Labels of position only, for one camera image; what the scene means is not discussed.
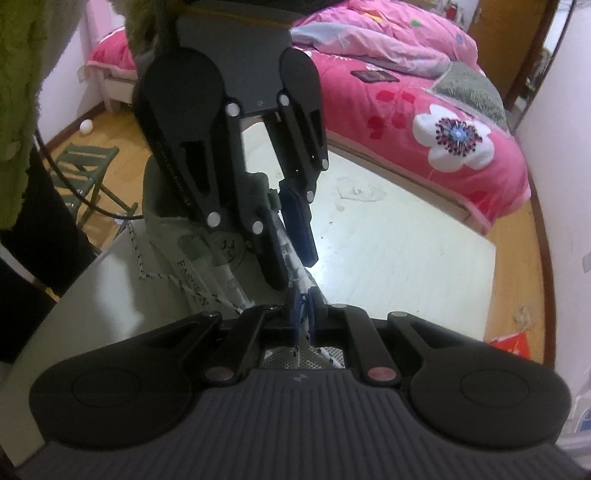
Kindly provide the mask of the green folding stool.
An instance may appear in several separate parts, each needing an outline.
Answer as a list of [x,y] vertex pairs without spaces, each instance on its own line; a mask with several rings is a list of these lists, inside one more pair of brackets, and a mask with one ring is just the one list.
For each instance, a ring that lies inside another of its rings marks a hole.
[[[48,160],[50,178],[61,195],[67,210],[82,229],[92,214],[100,214],[120,223],[121,227],[139,220],[138,203],[125,203],[104,184],[107,170],[119,153],[117,147],[102,148],[69,144],[56,158]],[[114,213],[98,205],[100,196],[106,196],[122,212]]]

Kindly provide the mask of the red gift box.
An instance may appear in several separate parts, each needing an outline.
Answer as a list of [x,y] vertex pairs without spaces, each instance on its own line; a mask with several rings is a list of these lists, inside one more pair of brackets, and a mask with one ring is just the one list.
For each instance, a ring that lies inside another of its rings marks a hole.
[[496,337],[488,340],[487,344],[521,358],[528,360],[532,359],[527,334],[525,332]]

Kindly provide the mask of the green fuzzy garment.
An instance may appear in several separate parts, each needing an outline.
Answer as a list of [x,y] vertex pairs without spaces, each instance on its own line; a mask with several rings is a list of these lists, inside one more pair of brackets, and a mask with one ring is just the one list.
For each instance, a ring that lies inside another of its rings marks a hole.
[[32,132],[37,120],[42,50],[46,40],[43,1],[1,3],[1,227],[11,228],[28,183]]

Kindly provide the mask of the grey knitted cloth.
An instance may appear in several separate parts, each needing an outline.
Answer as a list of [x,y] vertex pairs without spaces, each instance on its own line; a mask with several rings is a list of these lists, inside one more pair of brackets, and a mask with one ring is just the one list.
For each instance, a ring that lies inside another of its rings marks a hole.
[[508,130],[506,110],[489,78],[463,62],[453,62],[430,92],[485,122]]

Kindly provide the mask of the brown wooden door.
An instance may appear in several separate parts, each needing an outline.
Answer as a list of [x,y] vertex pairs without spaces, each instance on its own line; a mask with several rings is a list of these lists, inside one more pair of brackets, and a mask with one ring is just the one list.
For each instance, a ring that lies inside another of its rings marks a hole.
[[481,0],[470,36],[479,66],[511,109],[526,83],[559,3],[554,0]]

